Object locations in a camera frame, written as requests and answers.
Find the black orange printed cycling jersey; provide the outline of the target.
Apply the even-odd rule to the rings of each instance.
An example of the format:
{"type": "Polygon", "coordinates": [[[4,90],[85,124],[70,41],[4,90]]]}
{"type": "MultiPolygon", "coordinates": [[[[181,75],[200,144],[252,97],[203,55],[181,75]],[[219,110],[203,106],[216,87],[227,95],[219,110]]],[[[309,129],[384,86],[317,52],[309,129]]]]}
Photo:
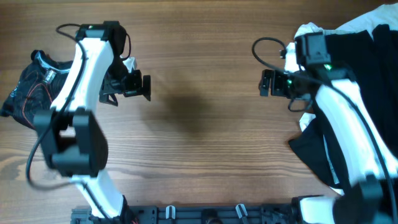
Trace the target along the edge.
{"type": "Polygon", "coordinates": [[[62,89],[72,61],[52,60],[43,50],[34,50],[31,63],[22,71],[16,87],[1,106],[2,117],[34,129],[36,112],[47,110],[62,89]]]}

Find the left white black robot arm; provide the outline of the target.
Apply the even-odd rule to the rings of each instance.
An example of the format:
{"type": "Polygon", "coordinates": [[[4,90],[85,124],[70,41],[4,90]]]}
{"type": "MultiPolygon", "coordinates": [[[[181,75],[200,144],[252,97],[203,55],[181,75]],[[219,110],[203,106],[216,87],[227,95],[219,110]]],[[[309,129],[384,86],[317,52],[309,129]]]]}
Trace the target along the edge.
{"type": "Polygon", "coordinates": [[[150,76],[137,69],[134,57],[123,56],[131,39],[117,21],[79,25],[73,40],[75,58],[60,93],[34,117],[34,148],[42,150],[48,168],[79,189],[91,222],[137,223],[106,170],[108,142],[95,111],[98,103],[117,106],[118,95],[149,100],[150,76]]]}

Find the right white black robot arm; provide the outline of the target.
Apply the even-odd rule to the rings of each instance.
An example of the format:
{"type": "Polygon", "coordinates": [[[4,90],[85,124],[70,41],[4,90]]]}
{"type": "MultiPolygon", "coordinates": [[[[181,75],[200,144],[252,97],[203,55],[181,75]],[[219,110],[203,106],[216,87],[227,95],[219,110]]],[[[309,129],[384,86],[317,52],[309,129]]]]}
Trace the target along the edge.
{"type": "Polygon", "coordinates": [[[282,79],[282,96],[308,100],[321,122],[324,152],[344,194],[297,200],[297,223],[397,223],[397,158],[388,150],[368,114],[353,71],[333,64],[322,41],[297,44],[298,70],[263,61],[265,74],[282,79]]]}

